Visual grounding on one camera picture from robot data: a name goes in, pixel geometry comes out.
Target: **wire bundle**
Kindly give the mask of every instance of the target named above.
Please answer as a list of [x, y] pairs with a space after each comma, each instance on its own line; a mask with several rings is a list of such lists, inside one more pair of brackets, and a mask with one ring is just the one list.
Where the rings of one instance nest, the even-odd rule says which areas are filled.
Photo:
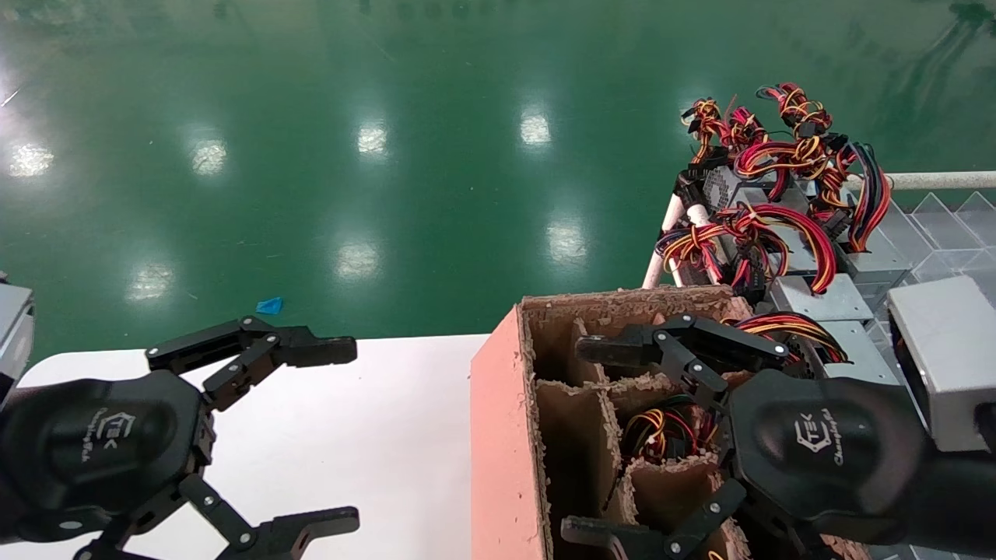
[[[660, 463], [697, 454], [718, 426], [715, 416], [708, 416], [701, 426], [696, 426], [693, 411], [697, 409], [690, 396], [675, 395], [632, 417], [622, 431], [623, 456]], [[680, 441], [683, 448], [669, 447], [669, 441], [671, 445]]]
[[714, 137], [720, 138], [720, 143], [726, 144], [730, 129], [723, 123], [719, 106], [712, 98], [700, 99], [681, 116], [681, 123], [688, 131], [698, 138], [699, 147], [692, 163], [702, 163], [709, 155], [709, 147]]
[[[732, 223], [732, 229], [738, 231], [753, 229], [754, 232], [761, 234], [765, 230], [770, 231], [767, 226], [773, 222], [799, 231], [806, 238], [806, 242], [813, 251], [814, 260], [816, 260], [817, 274], [810, 284], [810, 289], [814, 294], [822, 294], [827, 291], [830, 283], [834, 280], [834, 274], [837, 272], [837, 256], [834, 253], [834, 246], [820, 225], [806, 215], [777, 204], [750, 206], [740, 202], [736, 208], [720, 210], [715, 217], [717, 221]], [[788, 247], [781, 239], [772, 240], [772, 242], [781, 247], [781, 266], [775, 275], [782, 276], [788, 272]]]
[[812, 123], [816, 127], [815, 134], [821, 135], [834, 123], [834, 118], [827, 113], [822, 103], [811, 101], [802, 88], [791, 82], [762, 86], [755, 95], [763, 100], [778, 102], [778, 116], [786, 126], [792, 127], [792, 136], [795, 138], [800, 136], [803, 124]]
[[687, 262], [713, 274], [714, 278], [721, 278], [723, 272], [719, 258], [716, 256], [715, 240], [723, 232], [723, 228], [714, 223], [705, 226], [692, 224], [688, 228], [672, 229], [657, 240], [654, 250], [665, 263], [671, 262], [671, 259]]
[[730, 114], [727, 128], [729, 136], [723, 145], [730, 150], [730, 154], [739, 153], [752, 145], [769, 140], [764, 125], [746, 107], [738, 107]]
[[733, 161], [733, 171], [745, 178], [758, 178], [769, 171], [792, 171], [799, 178], [813, 179], [827, 167], [826, 151], [820, 137], [790, 141], [767, 141], [741, 151]]
[[827, 332], [819, 323], [805, 315], [788, 311], [755, 315], [740, 322], [724, 321], [734, 327], [763, 337], [770, 338], [774, 333], [787, 333], [813, 341], [827, 352], [832, 364], [843, 364], [848, 361], [848, 354], [841, 348], [834, 336]]
[[874, 150], [866, 143], [849, 142], [848, 148], [854, 153], [864, 170], [864, 186], [858, 205], [855, 207], [854, 221], [848, 233], [851, 249], [864, 251], [868, 246], [869, 236], [878, 227], [892, 198], [892, 185], [885, 178], [884, 171], [878, 166]]

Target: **red wire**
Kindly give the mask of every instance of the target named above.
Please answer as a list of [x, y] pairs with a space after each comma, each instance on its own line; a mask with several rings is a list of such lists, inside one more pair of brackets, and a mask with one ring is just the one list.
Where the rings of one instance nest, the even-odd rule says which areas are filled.
[[681, 424], [681, 427], [685, 428], [685, 431], [688, 433], [688, 437], [691, 438], [691, 454], [695, 455], [696, 453], [698, 453], [698, 444], [695, 443], [695, 432], [691, 430], [691, 427], [689, 427], [688, 424], [685, 423], [685, 421], [682, 420], [681, 417], [676, 415], [675, 413], [665, 412], [664, 415], [678, 422], [679, 424]]

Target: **torn cardboard edge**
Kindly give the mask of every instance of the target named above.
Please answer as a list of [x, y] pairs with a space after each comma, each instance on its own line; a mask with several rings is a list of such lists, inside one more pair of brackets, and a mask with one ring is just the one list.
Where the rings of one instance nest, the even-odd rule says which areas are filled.
[[[729, 286], [662, 286], [652, 290], [526, 297], [519, 306], [526, 318], [524, 323], [534, 334], [551, 321], [563, 324], [564, 317], [570, 317], [572, 322], [575, 318], [584, 321], [589, 334], [613, 336], [629, 323], [649, 324], [657, 315], [690, 313], [719, 321], [746, 319], [752, 314], [747, 302], [734, 297]], [[566, 337], [563, 329], [556, 329], [556, 333]]]

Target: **cardboard divider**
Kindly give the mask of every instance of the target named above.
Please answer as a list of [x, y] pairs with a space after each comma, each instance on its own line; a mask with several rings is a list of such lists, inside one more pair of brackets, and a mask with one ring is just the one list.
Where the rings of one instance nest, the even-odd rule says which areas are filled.
[[608, 550], [564, 541], [567, 515], [599, 517], [622, 463], [618, 435], [606, 423], [612, 406], [605, 391], [578, 389], [559, 382], [536, 382], [539, 437], [543, 442], [541, 491], [549, 504], [545, 529], [554, 558], [606, 559]]
[[533, 372], [536, 379], [563, 382], [571, 387], [602, 385], [608, 381], [602, 364], [578, 360], [574, 346], [588, 335], [584, 321], [567, 315], [552, 315], [542, 324], [527, 323], [533, 344]]
[[[643, 459], [634, 461], [626, 469], [619, 488], [620, 492], [632, 493], [634, 521], [664, 533], [674, 531], [721, 484], [716, 460], [716, 455], [710, 452], [660, 465]], [[706, 540], [705, 549], [725, 560], [751, 557], [747, 540], [733, 519], [724, 521]]]

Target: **transparent plastic container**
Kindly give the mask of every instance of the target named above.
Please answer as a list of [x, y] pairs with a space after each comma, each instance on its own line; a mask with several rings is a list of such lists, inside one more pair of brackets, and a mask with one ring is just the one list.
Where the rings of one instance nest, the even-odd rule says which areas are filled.
[[961, 269], [961, 273], [975, 280], [989, 303], [996, 307], [996, 256], [992, 252], [981, 251]]
[[913, 222], [923, 232], [935, 249], [979, 249], [982, 244], [965, 225], [947, 209], [933, 192], [916, 206], [910, 214]]
[[[957, 260], [964, 258], [964, 263], [962, 263], [962, 266], [964, 266], [964, 264], [970, 262], [971, 259], [978, 254], [978, 252], [979, 251], [976, 251], [975, 254], [968, 256], [967, 258], [959, 255]], [[945, 253], [948, 253], [948, 251], [934, 251], [930, 253], [930, 256], [923, 259], [923, 262], [913, 269], [913, 278], [917, 282], [932, 282], [934, 280], [952, 278], [961, 274], [962, 266], [951, 266], [949, 263], [950, 259], [945, 258], [951, 255], [947, 255]]]
[[987, 247], [996, 247], [996, 208], [978, 191], [965, 200], [954, 215]]
[[910, 267], [923, 262], [933, 250], [894, 200], [889, 203], [888, 212], [878, 225], [878, 231], [909, 261]]

